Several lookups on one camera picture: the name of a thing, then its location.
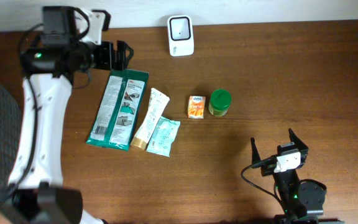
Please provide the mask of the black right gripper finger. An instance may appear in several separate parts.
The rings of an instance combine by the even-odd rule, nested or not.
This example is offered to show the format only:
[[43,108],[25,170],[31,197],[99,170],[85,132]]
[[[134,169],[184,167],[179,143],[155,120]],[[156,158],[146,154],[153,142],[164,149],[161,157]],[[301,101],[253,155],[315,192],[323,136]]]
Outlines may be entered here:
[[255,139],[251,138],[250,142],[251,142],[251,149],[252,149],[252,163],[251,163],[251,165],[252,165],[252,168],[256,168],[262,160],[260,158],[256,143],[255,143]]
[[297,135],[293,132],[291,128],[288,129],[288,132],[289,132],[290,141],[295,144],[297,149],[308,150],[308,146],[300,138],[297,137]]

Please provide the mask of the dark green wipes pack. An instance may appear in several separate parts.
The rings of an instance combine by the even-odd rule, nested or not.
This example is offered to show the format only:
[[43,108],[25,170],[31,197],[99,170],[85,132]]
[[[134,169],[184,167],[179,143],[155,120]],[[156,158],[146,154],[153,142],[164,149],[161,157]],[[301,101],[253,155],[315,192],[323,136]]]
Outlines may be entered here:
[[148,79],[148,72],[138,70],[110,73],[87,144],[129,150]]

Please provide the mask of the white tube with gold cap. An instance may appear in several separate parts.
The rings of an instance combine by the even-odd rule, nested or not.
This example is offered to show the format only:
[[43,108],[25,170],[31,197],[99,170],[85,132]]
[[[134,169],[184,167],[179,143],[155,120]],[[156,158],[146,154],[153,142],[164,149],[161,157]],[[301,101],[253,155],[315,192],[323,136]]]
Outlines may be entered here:
[[134,135],[131,146],[145,150],[169,101],[170,98],[167,95],[155,88],[151,88],[147,113],[141,126]]

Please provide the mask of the green lidded jar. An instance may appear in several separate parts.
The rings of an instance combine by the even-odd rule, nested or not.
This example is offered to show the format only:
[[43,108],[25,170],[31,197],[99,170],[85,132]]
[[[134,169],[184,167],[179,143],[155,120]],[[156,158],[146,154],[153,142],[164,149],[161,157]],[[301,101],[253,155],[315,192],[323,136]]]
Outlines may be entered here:
[[224,89],[218,89],[213,91],[209,101],[209,112],[213,116],[224,116],[231,105],[231,94]]

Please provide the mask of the mint green wipes packet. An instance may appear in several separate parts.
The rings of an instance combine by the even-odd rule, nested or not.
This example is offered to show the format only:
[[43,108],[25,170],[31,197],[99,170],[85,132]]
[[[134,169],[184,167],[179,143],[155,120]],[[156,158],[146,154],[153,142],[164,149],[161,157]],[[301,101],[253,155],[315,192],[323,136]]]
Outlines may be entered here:
[[146,151],[170,157],[171,146],[176,138],[180,124],[181,122],[179,121],[173,121],[161,116]]

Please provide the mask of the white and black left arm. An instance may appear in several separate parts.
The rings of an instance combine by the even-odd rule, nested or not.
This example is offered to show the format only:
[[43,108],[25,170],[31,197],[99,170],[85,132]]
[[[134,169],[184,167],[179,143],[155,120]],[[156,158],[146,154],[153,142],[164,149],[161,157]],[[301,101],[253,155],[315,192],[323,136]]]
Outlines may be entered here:
[[98,223],[83,208],[81,192],[63,186],[63,123],[76,72],[124,70],[134,51],[124,41],[103,41],[110,13],[73,6],[45,6],[42,32],[19,47],[24,114],[19,149],[0,198],[11,223]]

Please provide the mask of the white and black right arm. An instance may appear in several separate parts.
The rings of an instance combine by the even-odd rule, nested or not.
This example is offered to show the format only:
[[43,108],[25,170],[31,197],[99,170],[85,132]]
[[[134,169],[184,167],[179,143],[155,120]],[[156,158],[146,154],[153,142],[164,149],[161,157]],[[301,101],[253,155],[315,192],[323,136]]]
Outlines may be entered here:
[[[251,186],[271,195],[281,206],[282,215],[275,215],[273,223],[342,223],[338,219],[321,219],[327,187],[313,179],[300,179],[296,170],[304,166],[308,146],[288,130],[290,142],[277,146],[277,153],[261,159],[255,139],[251,138],[252,162],[241,171],[241,177]],[[273,192],[269,192],[248,180],[244,172],[260,169],[263,177],[274,179]]]

